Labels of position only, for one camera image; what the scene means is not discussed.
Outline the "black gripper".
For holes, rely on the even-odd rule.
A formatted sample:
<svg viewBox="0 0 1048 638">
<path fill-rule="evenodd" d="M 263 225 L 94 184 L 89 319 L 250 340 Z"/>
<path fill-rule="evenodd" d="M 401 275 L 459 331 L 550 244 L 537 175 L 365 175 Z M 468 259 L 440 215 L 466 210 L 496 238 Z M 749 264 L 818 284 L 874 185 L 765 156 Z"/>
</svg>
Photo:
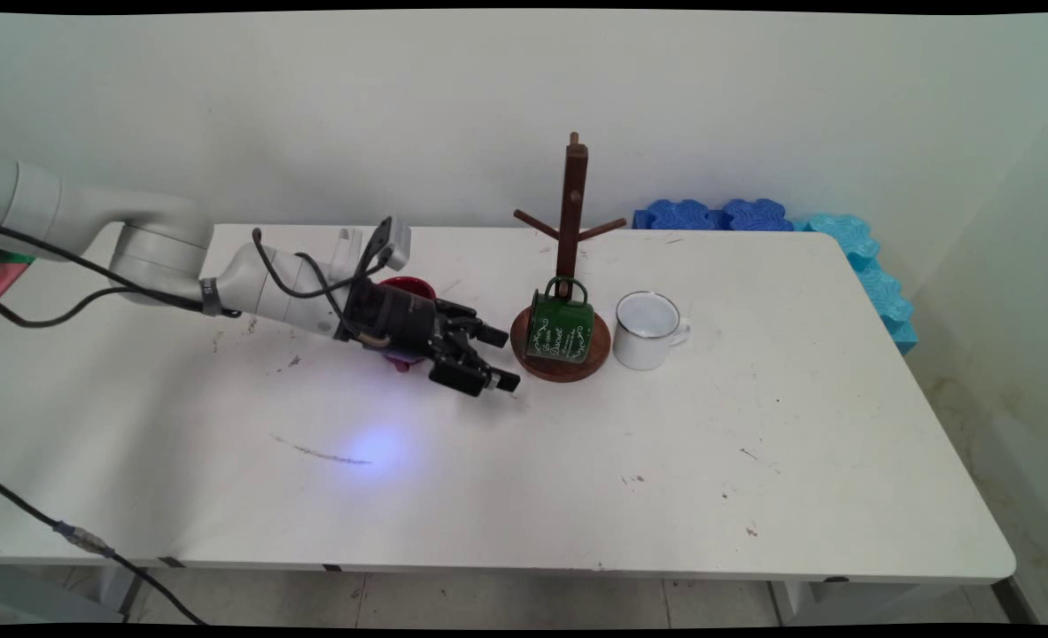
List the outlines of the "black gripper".
<svg viewBox="0 0 1048 638">
<path fill-rule="evenodd" d="M 358 342 L 390 358 L 432 360 L 430 381 L 478 397 L 484 389 L 514 393 L 521 378 L 492 367 L 468 342 L 449 342 L 463 334 L 503 348 L 510 334 L 484 323 L 475 308 L 425 298 L 362 279 L 349 288 L 342 307 L 342 339 Z"/>
</svg>

